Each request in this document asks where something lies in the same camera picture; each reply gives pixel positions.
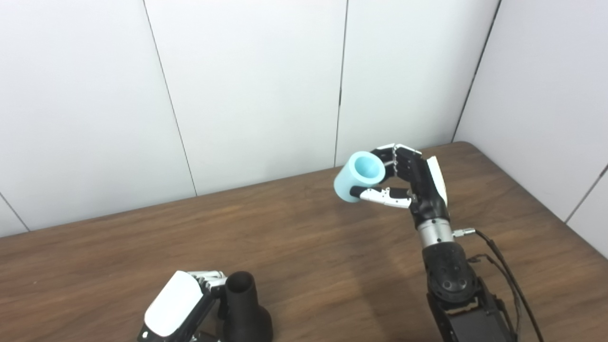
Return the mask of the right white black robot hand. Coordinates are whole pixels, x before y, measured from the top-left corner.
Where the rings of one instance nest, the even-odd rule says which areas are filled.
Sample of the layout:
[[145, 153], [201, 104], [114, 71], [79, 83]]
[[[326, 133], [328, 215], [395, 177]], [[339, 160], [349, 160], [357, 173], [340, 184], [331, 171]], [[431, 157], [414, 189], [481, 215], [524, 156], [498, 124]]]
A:
[[424, 158], [418, 150], [391, 143], [354, 162], [356, 182], [346, 187], [354, 200], [365, 200], [410, 210], [417, 225], [434, 219], [450, 220], [447, 189], [436, 157]]

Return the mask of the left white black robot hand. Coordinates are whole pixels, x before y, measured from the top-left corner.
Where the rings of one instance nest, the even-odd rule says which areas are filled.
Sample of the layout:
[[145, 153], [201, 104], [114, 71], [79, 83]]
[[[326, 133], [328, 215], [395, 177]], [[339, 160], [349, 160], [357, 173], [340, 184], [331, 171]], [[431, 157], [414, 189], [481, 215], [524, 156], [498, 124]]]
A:
[[199, 327], [217, 300], [226, 305], [221, 271], [182, 271], [172, 275], [144, 314], [138, 342], [219, 342]]

